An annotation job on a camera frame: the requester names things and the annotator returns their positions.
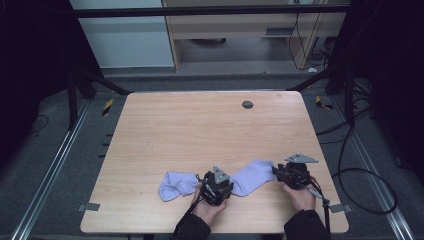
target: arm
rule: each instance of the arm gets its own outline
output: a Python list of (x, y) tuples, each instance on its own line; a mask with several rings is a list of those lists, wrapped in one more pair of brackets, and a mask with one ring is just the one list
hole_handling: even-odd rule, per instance
[[(196, 201), (200, 193), (200, 186), (199, 184), (196, 187), (192, 203)], [(170, 240), (205, 240), (211, 233), (210, 226), (215, 217), (226, 208), (227, 200), (219, 206), (211, 206), (205, 201), (200, 201), (181, 226), (177, 236), (171, 237)]]
[(281, 188), (290, 197), (292, 205), (297, 211), (297, 214), (284, 225), (287, 239), (330, 239), (327, 230), (315, 211), (315, 196), (308, 189), (293, 190), (285, 183), (281, 183)]

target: floor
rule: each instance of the floor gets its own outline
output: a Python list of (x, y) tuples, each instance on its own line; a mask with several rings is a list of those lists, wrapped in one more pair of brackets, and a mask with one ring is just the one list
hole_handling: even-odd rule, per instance
[[(317, 60), (316, 66), (310, 69), (312, 72), (308, 68), (297, 69), (282, 39), (227, 39), (221, 45), (187, 41), (184, 47), (178, 73), (149, 72), (141, 77), (109, 80), (132, 91), (282, 90), (303, 82), (314, 74), (313, 71), (325, 67)], [(343, 93), (327, 96), (325, 84), (324, 79), (302, 91), (316, 132), (344, 121)], [(23, 235), (29, 239), (128, 239), (126, 234), (87, 235), (79, 229), (83, 212), (76, 209), (89, 201), (125, 103), (125, 96), (98, 84), (95, 87), (98, 90), (95, 100), (79, 98), (79, 109), (87, 111), (82, 112), (84, 121), (75, 136), (71, 136), (71, 148), (66, 150), (60, 148), (64, 139), (69, 137), (66, 91), (48, 97), (40, 104), (40, 116), (32, 132), (16, 153), (13, 166), (2, 173), (0, 239), (10, 239), (20, 223), (28, 224), (29, 232)], [(316, 96), (334, 109), (317, 106)], [(104, 105), (111, 98), (114, 99), (111, 111), (108, 116), (102, 116)], [(356, 105), (355, 111), (368, 107), (366, 101), (358, 101)], [(372, 114), (372, 111), (366, 111), (357, 117), (355, 131), (344, 148), (342, 166), (361, 167), (378, 173), (397, 193), (398, 207), (390, 214), (369, 213), (346, 197), (336, 177), (334, 182), (341, 201), (350, 204), (354, 211), (347, 213), (349, 231), (334, 235), (333, 239), (424, 239), (424, 187), (413, 171), (396, 166), (396, 156)], [(343, 147), (339, 140), (346, 136), (346, 132), (347, 128), (343, 126), (318, 137), (331, 173), (337, 172)], [(62, 153), (63, 162), (53, 166), (58, 152)], [(49, 185), (44, 177), (52, 167), (60, 171), (51, 175)], [(385, 184), (369, 174), (348, 172), (343, 175), (343, 185), (356, 201), (371, 209), (381, 211), (393, 204)], [(40, 186), (49, 186), (49, 191), (42, 195), (38, 191)], [(31, 203), (35, 200), (41, 207), (31, 212), (29, 210), (34, 206)], [(26, 213), (33, 213), (33, 221), (22, 222)], [(213, 236), (213, 239), (217, 237), (224, 239), (222, 236)], [(141, 234), (131, 235), (131, 239), (141, 238)]]

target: wooden table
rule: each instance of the wooden table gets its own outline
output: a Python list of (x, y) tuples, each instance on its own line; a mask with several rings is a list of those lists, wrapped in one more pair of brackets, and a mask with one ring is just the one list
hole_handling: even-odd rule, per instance
[[(251, 101), (251, 109), (242, 107)], [(192, 195), (163, 202), (167, 171), (203, 176), (217, 165), (234, 174), (254, 158), (286, 163), (300, 152), (319, 159), (308, 169), (332, 204), (339, 203), (311, 120), (298, 92), (160, 92), (127, 98), (90, 203), (86, 233), (171, 233)], [(324, 219), (321, 201), (317, 212)], [(277, 181), (246, 197), (231, 196), (215, 233), (282, 233), (295, 212)], [(344, 213), (331, 214), (331, 230), (345, 232)]]

